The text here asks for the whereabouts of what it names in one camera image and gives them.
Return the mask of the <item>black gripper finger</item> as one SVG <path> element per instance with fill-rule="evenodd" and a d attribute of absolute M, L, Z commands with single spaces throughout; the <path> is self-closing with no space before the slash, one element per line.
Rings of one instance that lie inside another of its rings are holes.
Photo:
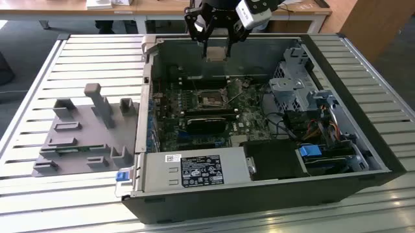
<path fill-rule="evenodd" d="M 212 34 L 213 26 L 215 26 L 215 18 L 213 18 L 212 10 L 213 10 L 212 6 L 200 6 L 196 8 L 187 7 L 184 9 L 184 21 L 187 23 L 187 28 L 188 28 L 191 39 L 203 44 L 203 52 L 201 52 L 203 58 L 205 58 L 207 56 L 208 38 Z M 197 31 L 197 28 L 195 26 L 199 16 L 205 22 L 205 25 L 200 32 Z"/>
<path fill-rule="evenodd" d="M 251 30 L 244 28 L 237 15 L 227 17 L 225 26 L 228 30 L 225 56 L 229 57 L 232 45 L 245 41 Z"/>

